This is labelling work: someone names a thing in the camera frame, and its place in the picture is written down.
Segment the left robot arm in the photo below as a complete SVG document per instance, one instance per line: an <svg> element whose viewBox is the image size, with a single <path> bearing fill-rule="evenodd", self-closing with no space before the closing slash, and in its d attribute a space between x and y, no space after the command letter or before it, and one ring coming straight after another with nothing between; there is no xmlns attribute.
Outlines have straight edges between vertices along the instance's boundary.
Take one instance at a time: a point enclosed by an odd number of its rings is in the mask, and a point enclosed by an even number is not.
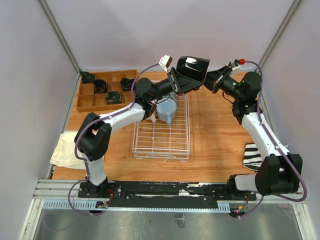
<svg viewBox="0 0 320 240"><path fill-rule="evenodd" d="M90 195L103 198L111 192L103 158L109 148L112 134L130 124L149 118L163 97L171 93L187 94L198 89L206 74L206 68L177 66L169 70L167 78L157 83L137 76L133 81L133 100L129 105L103 115L91 112L85 117L74 138L74 155L84 162L84 186L88 187Z"/></svg>

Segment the light blue mug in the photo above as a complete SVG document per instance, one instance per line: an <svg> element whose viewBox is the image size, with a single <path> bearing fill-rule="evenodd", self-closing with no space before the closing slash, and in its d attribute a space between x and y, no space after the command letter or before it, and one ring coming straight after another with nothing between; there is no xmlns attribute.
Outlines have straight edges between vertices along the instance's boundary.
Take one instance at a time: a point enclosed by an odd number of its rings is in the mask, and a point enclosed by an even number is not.
<svg viewBox="0 0 320 240"><path fill-rule="evenodd" d="M158 118L168 126L172 125L177 110L176 102L169 98L156 104Z"/></svg>

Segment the light pink mug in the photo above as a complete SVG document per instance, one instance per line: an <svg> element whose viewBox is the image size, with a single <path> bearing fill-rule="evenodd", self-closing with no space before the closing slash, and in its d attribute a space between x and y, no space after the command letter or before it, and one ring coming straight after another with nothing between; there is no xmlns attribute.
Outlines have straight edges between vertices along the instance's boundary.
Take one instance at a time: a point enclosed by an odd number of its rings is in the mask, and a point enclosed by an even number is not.
<svg viewBox="0 0 320 240"><path fill-rule="evenodd" d="M156 113L157 113L157 111L155 110L152 114L151 114L151 116L149 117L150 118L150 120L153 122L153 123L155 123L157 120L156 120Z"/></svg>

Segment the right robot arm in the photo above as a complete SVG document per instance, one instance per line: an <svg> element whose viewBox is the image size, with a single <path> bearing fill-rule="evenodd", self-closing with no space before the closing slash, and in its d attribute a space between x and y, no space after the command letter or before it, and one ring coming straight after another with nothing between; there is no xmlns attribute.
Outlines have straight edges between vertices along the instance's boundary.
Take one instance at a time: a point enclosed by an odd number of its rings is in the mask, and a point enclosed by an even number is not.
<svg viewBox="0 0 320 240"><path fill-rule="evenodd" d="M222 90L231 96L232 113L251 136L261 156L262 163L255 174L238 174L230 177L233 182L226 188L232 200L240 199L245 191L262 196L286 198L303 185L301 171L303 160L292 154L272 132L260 108L258 94L262 89L260 74L247 72L240 82L231 77L232 68L224 66L206 74L203 85L212 93Z"/></svg>

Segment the black mug white inside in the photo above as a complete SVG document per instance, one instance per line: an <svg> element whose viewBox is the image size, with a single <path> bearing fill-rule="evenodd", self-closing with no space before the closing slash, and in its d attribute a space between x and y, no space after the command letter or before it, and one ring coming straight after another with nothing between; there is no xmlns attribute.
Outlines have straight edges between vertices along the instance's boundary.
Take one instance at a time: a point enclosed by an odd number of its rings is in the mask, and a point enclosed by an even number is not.
<svg viewBox="0 0 320 240"><path fill-rule="evenodd" d="M185 77L203 82L207 75L209 64L209 59L182 56L177 61L176 70Z"/></svg>

